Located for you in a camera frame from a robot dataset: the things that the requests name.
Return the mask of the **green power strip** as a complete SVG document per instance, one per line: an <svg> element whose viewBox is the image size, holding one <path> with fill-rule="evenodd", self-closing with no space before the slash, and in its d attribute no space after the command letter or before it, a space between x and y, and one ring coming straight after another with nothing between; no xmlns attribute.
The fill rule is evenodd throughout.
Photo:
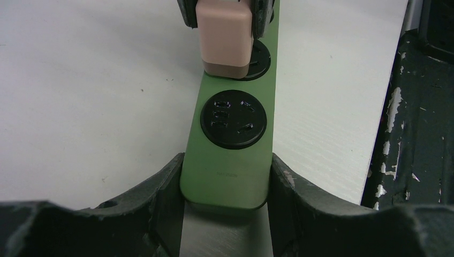
<svg viewBox="0 0 454 257"><path fill-rule="evenodd" d="M266 201L273 155L279 2L254 39L247 75L204 71L180 177L184 198L201 206L255 210Z"/></svg>

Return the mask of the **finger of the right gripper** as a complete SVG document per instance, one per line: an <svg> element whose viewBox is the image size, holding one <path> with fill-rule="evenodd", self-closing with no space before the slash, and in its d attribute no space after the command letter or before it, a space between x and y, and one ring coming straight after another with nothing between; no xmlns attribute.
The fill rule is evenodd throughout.
<svg viewBox="0 0 454 257"><path fill-rule="evenodd" d="M274 3L274 0L254 0L251 2L254 39L264 37L274 15Z"/></svg>
<svg viewBox="0 0 454 257"><path fill-rule="evenodd" d="M197 28L196 5L198 0L177 0L183 21L187 27Z"/></svg>

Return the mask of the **pink charger plug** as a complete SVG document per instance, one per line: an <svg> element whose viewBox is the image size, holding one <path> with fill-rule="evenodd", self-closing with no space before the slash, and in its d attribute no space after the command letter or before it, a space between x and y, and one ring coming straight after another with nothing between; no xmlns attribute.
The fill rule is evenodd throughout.
<svg viewBox="0 0 454 257"><path fill-rule="evenodd" d="M252 55L252 1L198 1L200 50L207 74L242 79Z"/></svg>

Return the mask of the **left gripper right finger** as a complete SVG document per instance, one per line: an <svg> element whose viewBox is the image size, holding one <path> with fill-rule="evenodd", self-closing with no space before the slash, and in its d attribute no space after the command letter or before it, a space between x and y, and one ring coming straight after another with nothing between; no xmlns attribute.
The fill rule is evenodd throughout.
<svg viewBox="0 0 454 257"><path fill-rule="evenodd" d="M453 256L453 206L356 205L298 175L277 155L268 216L274 256Z"/></svg>

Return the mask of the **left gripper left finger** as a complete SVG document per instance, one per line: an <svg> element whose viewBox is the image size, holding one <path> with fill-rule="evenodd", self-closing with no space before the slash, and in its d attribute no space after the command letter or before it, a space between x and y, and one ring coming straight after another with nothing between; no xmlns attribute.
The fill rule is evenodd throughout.
<svg viewBox="0 0 454 257"><path fill-rule="evenodd" d="M1 256L178 256L184 154L96 208L49 201L1 203Z"/></svg>

